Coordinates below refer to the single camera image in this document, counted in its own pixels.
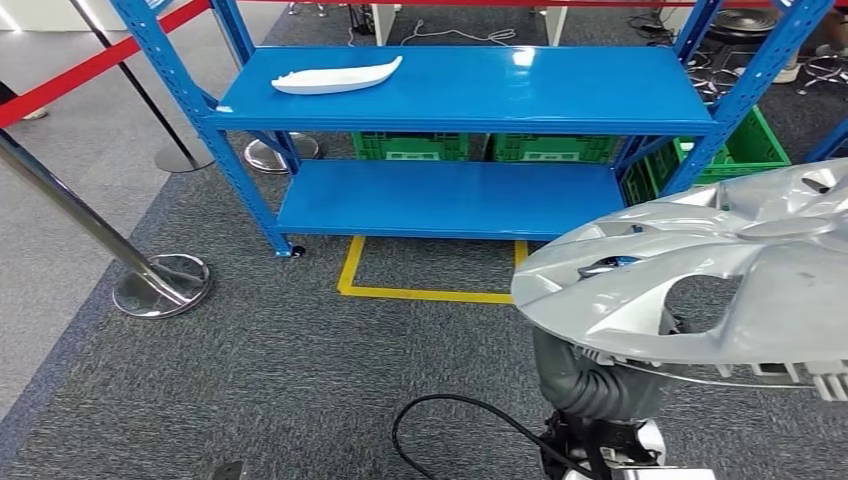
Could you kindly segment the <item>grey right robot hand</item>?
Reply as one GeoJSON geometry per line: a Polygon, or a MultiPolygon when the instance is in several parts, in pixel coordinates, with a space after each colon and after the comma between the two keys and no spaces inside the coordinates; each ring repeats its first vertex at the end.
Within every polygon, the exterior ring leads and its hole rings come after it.
{"type": "MultiPolygon", "coordinates": [[[[640,258],[632,256],[606,257],[592,263],[591,265],[580,267],[578,269],[578,274],[580,279],[584,280],[639,261],[640,258]]],[[[667,307],[663,307],[659,334],[676,335],[683,333],[684,331],[685,328],[682,318],[670,312],[667,307]]]]}

